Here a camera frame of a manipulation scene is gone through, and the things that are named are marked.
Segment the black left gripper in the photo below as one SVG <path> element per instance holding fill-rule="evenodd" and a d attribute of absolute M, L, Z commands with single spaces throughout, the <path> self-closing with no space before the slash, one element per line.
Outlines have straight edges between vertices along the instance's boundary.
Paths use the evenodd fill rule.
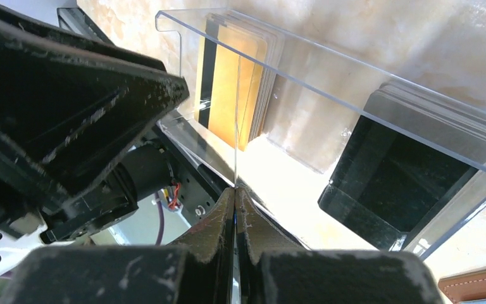
<path fill-rule="evenodd" d="M 145 144 L 117 163 L 188 97 L 185 79 L 157 59 L 0 6 L 0 231 L 20 238 L 12 223 L 33 215 L 51 244 L 129 218 L 171 184 L 176 159 Z M 226 188 L 165 246 L 36 249 L 0 303 L 230 303 L 234 203 Z"/>

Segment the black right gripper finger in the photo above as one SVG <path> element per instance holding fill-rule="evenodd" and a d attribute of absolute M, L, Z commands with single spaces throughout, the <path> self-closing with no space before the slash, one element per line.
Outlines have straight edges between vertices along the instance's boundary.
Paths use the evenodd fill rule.
<path fill-rule="evenodd" d="M 242 303 L 441 303 L 415 255 L 307 250 L 267 219 L 246 189 L 235 190 Z"/>

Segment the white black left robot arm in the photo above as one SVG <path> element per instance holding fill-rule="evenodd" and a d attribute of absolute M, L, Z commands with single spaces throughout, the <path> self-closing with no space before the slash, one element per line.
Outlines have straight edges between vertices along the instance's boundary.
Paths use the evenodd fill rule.
<path fill-rule="evenodd" d="M 162 61 L 0 5 L 0 276 L 167 186 L 171 160 L 138 142 L 189 95 Z"/>

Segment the clear acrylic card box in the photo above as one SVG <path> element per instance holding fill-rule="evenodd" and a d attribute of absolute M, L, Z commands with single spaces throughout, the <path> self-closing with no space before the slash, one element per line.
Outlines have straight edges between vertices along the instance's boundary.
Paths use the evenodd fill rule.
<path fill-rule="evenodd" d="M 345 46 L 326 47 L 313 37 L 231 8 L 171 9 L 156 15 L 156 29 L 177 41 L 178 74 L 189 84 L 189 99 L 177 110 L 193 109 L 205 17 L 224 11 L 264 23 L 285 36 L 280 63 L 273 69 L 276 78 L 262 131 L 238 153 L 239 177 L 245 182 L 238 187 L 247 188 L 254 201 L 311 247 L 324 247 L 325 240 L 331 239 L 335 246 L 377 249 L 318 206 L 370 94 L 385 82 L 399 81 L 486 111 L 456 93 L 413 82 L 402 71 L 364 59 Z M 234 169 L 234 149 L 211 135 L 206 140 Z M 485 207 L 486 198 L 419 256 L 431 255 Z"/>

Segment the brown leather card holder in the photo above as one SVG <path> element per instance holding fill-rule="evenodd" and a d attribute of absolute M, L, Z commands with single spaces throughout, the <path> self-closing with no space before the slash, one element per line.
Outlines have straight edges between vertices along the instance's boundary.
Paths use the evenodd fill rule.
<path fill-rule="evenodd" d="M 486 300 L 486 269 L 441 278 L 439 289 L 452 303 Z"/>

